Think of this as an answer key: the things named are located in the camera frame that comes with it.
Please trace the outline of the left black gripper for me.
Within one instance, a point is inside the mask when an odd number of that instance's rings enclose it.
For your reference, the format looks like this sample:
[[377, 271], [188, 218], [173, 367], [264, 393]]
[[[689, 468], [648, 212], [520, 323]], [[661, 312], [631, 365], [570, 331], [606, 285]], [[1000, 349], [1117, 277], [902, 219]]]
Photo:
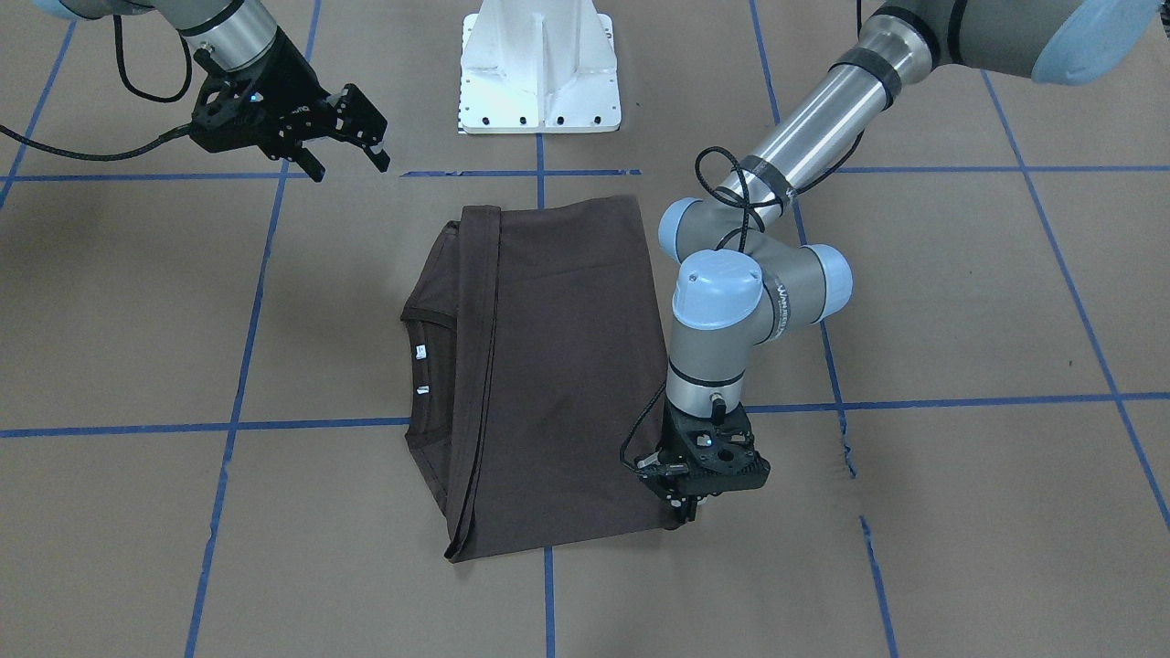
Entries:
[[669, 505], [670, 512], [677, 521], [677, 527], [697, 520], [698, 506], [706, 503], [708, 496], [722, 495], [722, 492], [684, 492], [684, 484], [689, 484], [689, 480], [669, 477], [654, 478], [655, 494]]

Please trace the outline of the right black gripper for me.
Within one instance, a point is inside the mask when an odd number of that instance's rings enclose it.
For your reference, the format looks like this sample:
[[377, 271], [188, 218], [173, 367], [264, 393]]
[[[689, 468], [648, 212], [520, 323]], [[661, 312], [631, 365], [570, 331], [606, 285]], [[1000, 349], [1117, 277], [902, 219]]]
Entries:
[[207, 74], [243, 74], [259, 78], [259, 92], [252, 100], [266, 108], [271, 121], [271, 138], [255, 148], [274, 162], [277, 158], [290, 162], [311, 180], [321, 183], [325, 167], [304, 142], [329, 137], [358, 146], [381, 174], [388, 171], [391, 158], [383, 149], [388, 119], [356, 84], [346, 84], [333, 95], [326, 92], [316, 71], [283, 29], [275, 32], [267, 53], [242, 69], [225, 71], [204, 48], [197, 52], [197, 63]]

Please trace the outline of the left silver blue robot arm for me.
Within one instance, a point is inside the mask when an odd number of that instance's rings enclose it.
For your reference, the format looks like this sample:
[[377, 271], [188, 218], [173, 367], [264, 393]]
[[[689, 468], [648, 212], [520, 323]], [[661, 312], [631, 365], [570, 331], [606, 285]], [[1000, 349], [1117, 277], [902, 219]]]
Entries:
[[1130, 404], [1166, 404], [1166, 162], [1122, 162], [1166, 100], [1136, 55], [1088, 85], [940, 68], [848, 164], [794, 204], [794, 233], [851, 259], [854, 297], [820, 325], [849, 484], [909, 484], [941, 453], [941, 501], [1106, 503], [1106, 459], [1166, 525], [1166, 479]]

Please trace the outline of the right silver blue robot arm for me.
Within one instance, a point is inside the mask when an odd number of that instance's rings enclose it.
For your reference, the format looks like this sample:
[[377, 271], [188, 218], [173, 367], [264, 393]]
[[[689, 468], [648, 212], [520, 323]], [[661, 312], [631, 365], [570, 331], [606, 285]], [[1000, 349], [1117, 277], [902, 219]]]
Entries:
[[188, 124], [161, 133], [158, 148], [186, 136], [208, 153], [259, 148], [321, 181], [324, 166], [307, 142], [330, 138], [359, 148], [388, 171], [388, 121], [355, 84], [329, 92], [305, 55], [261, 1], [41, 1], [64, 20], [138, 16], [157, 11], [179, 34], [185, 59], [206, 71]]

